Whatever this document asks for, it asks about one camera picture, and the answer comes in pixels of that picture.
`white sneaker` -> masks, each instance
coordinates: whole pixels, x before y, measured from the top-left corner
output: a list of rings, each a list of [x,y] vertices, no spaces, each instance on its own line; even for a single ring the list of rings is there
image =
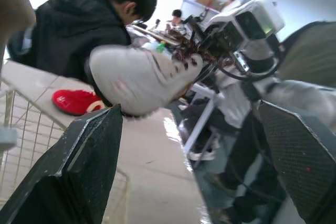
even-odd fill
[[[195,153],[190,151],[188,154],[188,158],[192,161],[197,161],[199,160],[201,157],[201,153]],[[215,151],[211,150],[211,151],[207,151],[204,153],[203,157],[202,157],[202,161],[211,161],[215,159]]]
[[[219,144],[220,139],[221,139],[221,135],[217,134],[215,140],[212,142],[212,145],[211,145],[211,147],[213,149],[219,149],[220,148],[220,144]]]
[[[187,100],[185,100],[184,98],[180,98],[179,101],[182,102],[184,105],[189,105]]]
[[[184,111],[186,108],[188,108],[187,105],[179,105],[177,106],[181,111]]]
[[[90,70],[101,93],[125,113],[142,116],[178,98],[201,73],[203,61],[193,54],[188,68],[155,51],[101,46],[90,55]]]

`table leg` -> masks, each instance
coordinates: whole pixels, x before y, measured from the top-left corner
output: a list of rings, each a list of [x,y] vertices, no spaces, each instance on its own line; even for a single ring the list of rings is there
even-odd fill
[[[213,112],[215,108],[215,104],[213,99],[209,100],[202,115],[199,117],[193,132],[191,133],[190,137],[188,138],[187,142],[184,145],[184,149],[183,152],[185,155],[187,155],[189,153],[189,151],[191,150],[191,148],[194,146],[194,144],[196,143],[196,140],[200,134],[200,132],[202,131],[204,125],[206,124],[206,122],[208,121],[211,113]]]

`pants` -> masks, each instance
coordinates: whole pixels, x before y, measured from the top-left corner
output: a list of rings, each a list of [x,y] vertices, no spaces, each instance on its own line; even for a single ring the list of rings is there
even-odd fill
[[[241,181],[244,180],[247,170],[260,152],[259,148],[264,151],[265,156],[270,156],[263,125],[250,112],[244,119],[241,131],[229,155],[225,172],[220,174],[227,188],[237,189],[241,184],[237,177]],[[274,166],[269,159],[263,159],[257,178],[252,182],[250,188],[266,195],[272,195],[278,186],[277,172]],[[266,205],[270,200],[247,190],[245,195],[235,199],[233,208],[228,211],[234,211],[233,216],[240,218],[240,221],[249,223],[257,218],[254,207]]]
[[[189,135],[192,133],[198,119],[202,115],[206,107],[206,104],[207,104],[207,100],[199,99],[195,101],[194,105],[189,106],[187,109],[181,112],[182,117],[185,119],[184,127]],[[199,153],[202,151],[206,141],[209,139],[211,135],[211,132],[208,129],[208,126],[210,125],[224,132],[228,132],[228,133],[238,131],[238,129],[231,126],[225,121],[225,117],[219,109],[214,109],[205,127],[199,134],[199,137],[197,139],[195,146],[192,149],[194,152]]]

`shelf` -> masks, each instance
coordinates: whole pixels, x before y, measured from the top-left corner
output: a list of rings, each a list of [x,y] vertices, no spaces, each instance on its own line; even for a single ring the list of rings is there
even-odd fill
[[[213,14],[218,14],[220,13],[219,11],[215,10],[215,9],[212,9],[210,7],[207,7],[205,5],[202,5],[196,1],[193,1],[193,0],[183,0],[183,3],[188,3],[190,5],[193,5],[193,6],[196,6],[196,7],[199,7],[199,8],[202,8],[202,9],[205,9],[205,8],[208,8],[209,9],[209,12],[210,13],[213,13]]]

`shoe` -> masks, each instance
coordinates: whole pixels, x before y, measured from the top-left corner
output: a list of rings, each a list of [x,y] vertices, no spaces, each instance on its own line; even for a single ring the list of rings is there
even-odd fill
[[[218,134],[216,136],[216,138],[214,139],[214,141],[212,142],[212,148],[213,149],[219,149],[220,148],[219,139],[221,139],[221,135],[220,134]]]
[[[214,223],[220,224],[242,224],[241,221],[232,220],[226,209],[210,209],[210,214],[214,220]]]
[[[181,111],[184,111],[186,108],[188,108],[187,105],[179,105],[177,106]]]
[[[227,196],[234,198],[236,196],[237,190],[228,189],[224,183],[222,182],[220,176],[215,173],[207,173],[205,174],[205,179],[214,185],[219,190],[225,192]]]
[[[187,102],[187,100],[185,100],[184,98],[180,98],[178,101],[182,102],[184,105],[189,105],[189,103]]]
[[[192,161],[198,161],[201,158],[201,152],[196,153],[190,151],[188,154],[188,158]],[[211,161],[215,159],[215,151],[213,149],[210,149],[206,151],[201,159],[201,161]]]
[[[92,77],[111,104],[145,116],[179,99],[201,73],[203,61],[191,55],[186,64],[144,48],[100,46],[90,56]]]
[[[52,95],[52,102],[62,112],[74,116],[105,108],[95,93],[85,90],[58,90]]]

